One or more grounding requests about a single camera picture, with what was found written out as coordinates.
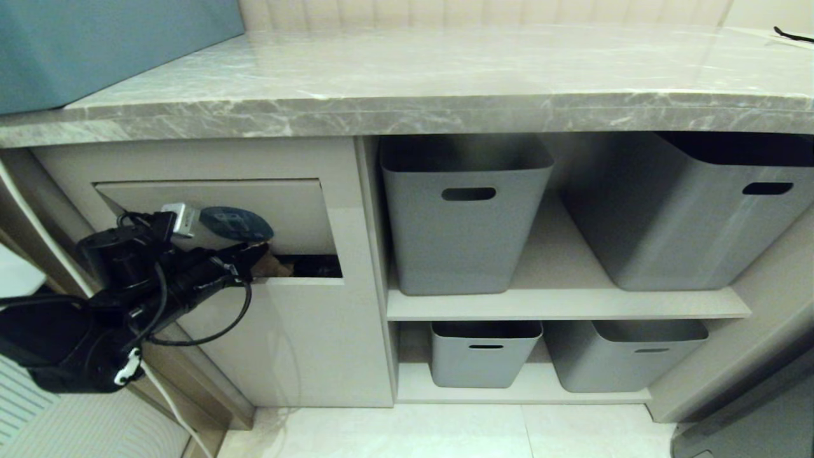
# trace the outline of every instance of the white cable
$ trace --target white cable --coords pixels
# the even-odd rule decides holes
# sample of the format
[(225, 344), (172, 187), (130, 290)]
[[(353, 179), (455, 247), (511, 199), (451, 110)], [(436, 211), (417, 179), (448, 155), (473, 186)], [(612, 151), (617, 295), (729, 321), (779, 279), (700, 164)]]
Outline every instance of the white cable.
[(175, 415), (175, 419), (178, 420), (178, 423), (181, 425), (181, 427), (183, 429), (186, 429), (186, 432), (189, 433), (190, 436), (192, 436), (192, 438), (198, 443), (198, 445), (201, 448), (203, 448), (203, 453), (206, 454), (207, 458), (215, 458), (214, 456), (212, 456), (212, 453), (209, 451), (209, 449), (206, 448), (206, 446), (204, 446), (204, 441), (202, 441), (201, 438), (198, 437), (198, 434), (195, 432), (195, 430), (192, 429), (181, 417), (181, 413), (178, 412), (178, 407), (176, 407), (175, 402), (173, 402), (173, 399), (169, 397), (169, 394), (167, 394), (167, 390), (165, 390), (164, 386), (161, 385), (161, 382), (158, 381), (158, 378), (155, 376), (153, 371), (150, 370), (150, 366), (147, 366), (147, 363), (142, 362), (142, 369), (144, 369), (144, 373), (147, 374), (147, 378), (149, 378), (150, 381), (153, 382), (153, 385), (155, 385), (155, 387), (158, 388), (158, 391), (160, 391), (161, 395), (164, 396), (164, 399), (167, 400), (169, 408), (172, 409), (173, 414)]

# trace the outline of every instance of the wall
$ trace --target wall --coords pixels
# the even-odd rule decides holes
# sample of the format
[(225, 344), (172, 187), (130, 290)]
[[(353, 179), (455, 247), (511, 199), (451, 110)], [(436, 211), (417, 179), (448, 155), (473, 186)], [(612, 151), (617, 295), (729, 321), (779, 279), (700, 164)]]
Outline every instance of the wall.
[(789, 33), (814, 33), (812, 0), (733, 0), (724, 25)]
[(354, 27), (452, 27), (587, 22), (717, 25), (725, 16), (731, 2), (731, 0), (239, 1), (248, 30), (290, 31)]

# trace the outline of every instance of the connector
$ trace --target connector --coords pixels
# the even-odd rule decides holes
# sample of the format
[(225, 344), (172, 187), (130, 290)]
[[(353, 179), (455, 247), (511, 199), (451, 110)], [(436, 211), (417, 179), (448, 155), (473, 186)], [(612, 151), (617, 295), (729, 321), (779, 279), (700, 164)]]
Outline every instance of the connector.
[(165, 204), (161, 207), (163, 212), (173, 212), (178, 217), (175, 219), (173, 226), (173, 235), (191, 239), (195, 236), (192, 232), (192, 227), (195, 225), (195, 220), (198, 219), (199, 211), (192, 205), (184, 202), (176, 204)]

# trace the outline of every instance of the white cabinet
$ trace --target white cabinet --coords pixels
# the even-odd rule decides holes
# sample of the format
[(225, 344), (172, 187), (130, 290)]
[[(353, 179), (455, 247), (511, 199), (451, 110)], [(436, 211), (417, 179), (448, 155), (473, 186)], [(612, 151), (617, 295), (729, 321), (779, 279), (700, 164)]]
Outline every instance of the white cabinet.
[[(393, 404), (352, 138), (109, 143), (35, 154), (97, 231), (116, 222), (110, 200), (155, 211), (189, 199), (267, 218), (281, 253), (335, 252), (343, 278), (259, 280), (243, 322), (202, 349), (257, 406)], [(227, 289), (179, 323), (205, 337), (242, 302), (243, 291)]]

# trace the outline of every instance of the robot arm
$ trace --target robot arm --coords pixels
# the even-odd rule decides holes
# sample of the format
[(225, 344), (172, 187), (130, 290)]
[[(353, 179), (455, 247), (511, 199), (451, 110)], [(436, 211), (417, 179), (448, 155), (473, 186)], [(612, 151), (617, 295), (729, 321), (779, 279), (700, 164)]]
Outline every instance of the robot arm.
[[(266, 243), (184, 251), (170, 242), (177, 215), (126, 214), (133, 225), (98, 232), (77, 249), (103, 290), (90, 300), (65, 295), (0, 299), (0, 354), (53, 393), (111, 393), (143, 375), (141, 346), (198, 345), (232, 329), (252, 297), (251, 268)], [(226, 329), (200, 341), (155, 334), (223, 288), (247, 298)]]

